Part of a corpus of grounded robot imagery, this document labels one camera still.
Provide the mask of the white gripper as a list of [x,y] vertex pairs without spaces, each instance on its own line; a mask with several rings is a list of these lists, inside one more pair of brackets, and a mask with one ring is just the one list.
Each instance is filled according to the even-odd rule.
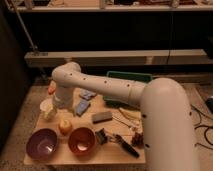
[[56,95],[53,95],[52,104],[57,109],[66,109],[71,111],[73,106],[73,99],[71,97],[59,98]]

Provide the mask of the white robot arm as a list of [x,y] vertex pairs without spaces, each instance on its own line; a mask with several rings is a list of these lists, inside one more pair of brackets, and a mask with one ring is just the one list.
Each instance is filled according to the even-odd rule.
[[53,104],[68,108],[75,88],[111,97],[140,110],[147,171],[200,171],[191,106],[184,88],[169,78],[148,83],[83,74],[70,62],[52,72]]

